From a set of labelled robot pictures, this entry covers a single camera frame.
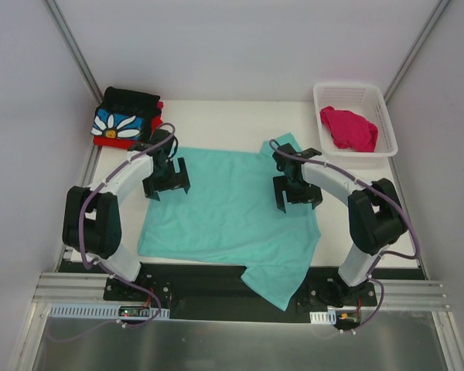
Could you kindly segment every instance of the folded cloth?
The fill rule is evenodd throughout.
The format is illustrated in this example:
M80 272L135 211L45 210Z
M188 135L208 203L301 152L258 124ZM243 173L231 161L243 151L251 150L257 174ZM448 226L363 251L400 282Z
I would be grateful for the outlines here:
M366 118L351 111L336 110L332 106L319 113L322 123L332 133L337 148L354 148L358 152L374 152L377 146L378 128Z
M278 141L300 150L291 134ZM320 232L311 205L287 205L287 215L277 209L271 154L267 142L259 154L179 148L192 187L150 203L139 254L244 265L242 281L285 310Z

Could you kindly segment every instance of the red towel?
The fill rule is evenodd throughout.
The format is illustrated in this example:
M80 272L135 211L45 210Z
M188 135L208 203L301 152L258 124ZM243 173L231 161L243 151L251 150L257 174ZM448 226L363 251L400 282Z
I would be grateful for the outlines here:
M358 152L374 152L378 128L366 118L351 111L341 111L328 106L319 112L322 123L332 133L337 148L354 148Z

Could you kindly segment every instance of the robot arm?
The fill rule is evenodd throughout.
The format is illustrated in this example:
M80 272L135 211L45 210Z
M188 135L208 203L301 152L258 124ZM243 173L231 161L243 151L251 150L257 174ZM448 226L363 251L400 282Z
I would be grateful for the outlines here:
M287 144L278 147L278 150L326 163L326 158L312 148L298 153ZM283 176L273 179L279 209L285 212L283 192L288 202L311 203L314 208L322 202L320 189L324 189L349 210L353 245L333 282L317 295L327 305L342 307L345 299L357 295L364 288L368 271L380 253L395 243L407 231L407 227L391 205L340 172L324 165L286 158L277 152L273 158L277 162L277 170L284 172ZM371 185L400 205L391 181L380 179Z
M109 181L110 175L107 175L107 178L88 187L74 186L67 193L62 240L79 251L81 207L102 182L106 184L88 204L84 219L84 246L90 257L101 261L127 281L134 281L138 277L141 263L121 243L119 206L140 182L143 183L146 198L155 200L159 200L160 191L183 188L187 193L190 188L184 158L178 159L180 171L177 173L170 156L174 141L154 153L134 158L169 135L165 130L156 129L149 144L135 143L129 148L125 162L117 167L122 169Z

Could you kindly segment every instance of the white flower petal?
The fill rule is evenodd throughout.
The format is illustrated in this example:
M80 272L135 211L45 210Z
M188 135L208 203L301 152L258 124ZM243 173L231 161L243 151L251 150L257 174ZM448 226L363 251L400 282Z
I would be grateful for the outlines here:
M132 138L135 137L136 135L139 135L140 131L136 129L125 129L125 130L120 130L117 133L117 138Z
M130 118L126 118L125 120L122 120L117 125L117 129L122 129L124 126L129 125L130 123L134 122L135 119L136 119L136 116L132 116Z
M107 128L107 125L105 125L105 123L98 117L96 116L94 118L94 123L101 129L101 130L105 130Z
M96 129L96 128L92 128L92 129L91 129L91 134L92 134L92 135L102 135L102 134L103 134L103 131L98 130L98 129Z
M107 120L107 127L109 129L112 129L114 127L114 115L111 114L110 116L108 116L108 120Z

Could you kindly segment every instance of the white wall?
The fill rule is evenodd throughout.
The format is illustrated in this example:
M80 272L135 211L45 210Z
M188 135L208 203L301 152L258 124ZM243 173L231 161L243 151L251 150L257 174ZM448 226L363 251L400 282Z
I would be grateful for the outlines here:
M464 340L464 0L452 3L389 110L425 266L446 282Z
M56 258L94 107L42 2L0 1L0 371Z
M385 91L437 0L58 2L102 90L311 101L327 79Z

